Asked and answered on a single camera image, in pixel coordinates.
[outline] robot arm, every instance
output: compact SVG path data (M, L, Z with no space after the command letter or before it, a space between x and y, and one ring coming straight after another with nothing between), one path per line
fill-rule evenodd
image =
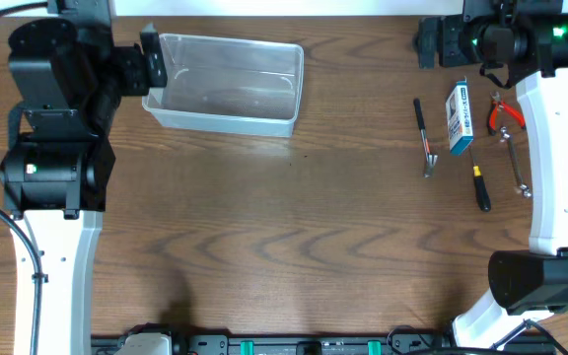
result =
M9 38L9 68L23 101L9 116L4 203L41 255L45 275L35 296L30 256L15 240L14 350L91 354L93 263L115 161L107 137L121 98L165 87L166 67L152 25L140 34L143 52L114 45L107 0L50 0L47 10L59 16ZM22 114L33 132L19 134ZM34 321L35 297L41 312Z
M453 321L456 345L500 349L538 321L568 311L568 14L562 1L466 1L463 14L420 22L420 66L482 63L494 84L516 85L533 181L530 251L497 251L490 289ZM485 70L507 64L504 85Z

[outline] pliers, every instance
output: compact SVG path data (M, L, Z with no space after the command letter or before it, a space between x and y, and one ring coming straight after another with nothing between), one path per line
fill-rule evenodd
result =
M488 123L487 123L488 133L490 133L490 135L497 134L496 120L497 120L497 114L499 113L500 110L504 110L505 112L510 114L514 119L516 119L517 123L519 123L521 128L523 128L524 130L526 129L525 119L523 118L522 113L518 112L513 107L504 103L501 100L501 96L499 95L498 92L490 93L490 96L492 97L492 108L490 109L490 114L488 115Z

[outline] small box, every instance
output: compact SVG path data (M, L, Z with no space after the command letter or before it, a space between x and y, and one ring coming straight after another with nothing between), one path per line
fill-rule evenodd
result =
M449 124L451 154L461 155L472 142L472 118L466 80L458 81L446 100L446 120Z

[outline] clear plastic container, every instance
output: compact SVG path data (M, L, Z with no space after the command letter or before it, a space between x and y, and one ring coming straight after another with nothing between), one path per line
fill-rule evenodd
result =
M304 49L297 44L160 35L168 86L143 107L166 127L290 137L299 113Z

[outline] wooden table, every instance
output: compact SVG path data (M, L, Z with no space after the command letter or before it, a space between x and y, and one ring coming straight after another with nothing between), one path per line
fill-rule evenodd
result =
M20 100L7 40L25 21L0 20L0 161L7 113ZM116 42L137 40L149 21L118 19ZM514 191L507 148L485 129L495 88L476 67L419 70L417 18L154 21L160 33L298 43L302 108L293 138L278 139L162 128L141 99L122 101L93 333L147 321L235 334L442 329L487 289L494 250L528 248L532 203ZM464 76L487 214L476 206L469 158L448 149L444 101ZM415 97L440 154L429 179ZM528 174L527 137L508 121ZM12 351L15 277L0 223L0 353ZM545 324L568 347L568 314Z

